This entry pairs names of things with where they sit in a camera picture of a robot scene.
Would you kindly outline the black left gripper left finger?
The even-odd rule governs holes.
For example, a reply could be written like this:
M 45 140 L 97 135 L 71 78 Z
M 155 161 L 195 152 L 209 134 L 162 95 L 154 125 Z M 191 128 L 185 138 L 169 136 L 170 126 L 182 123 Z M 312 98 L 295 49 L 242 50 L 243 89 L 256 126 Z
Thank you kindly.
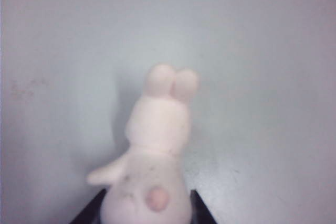
M 70 224 L 101 224 L 100 210 L 106 193 L 106 189 L 100 190 Z

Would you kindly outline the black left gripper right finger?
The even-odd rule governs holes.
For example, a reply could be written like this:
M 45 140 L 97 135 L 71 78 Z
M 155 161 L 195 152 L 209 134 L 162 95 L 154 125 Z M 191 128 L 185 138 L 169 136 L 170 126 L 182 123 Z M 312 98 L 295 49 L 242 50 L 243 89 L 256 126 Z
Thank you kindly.
M 192 224 L 214 224 L 214 218 L 197 190 L 191 190 Z

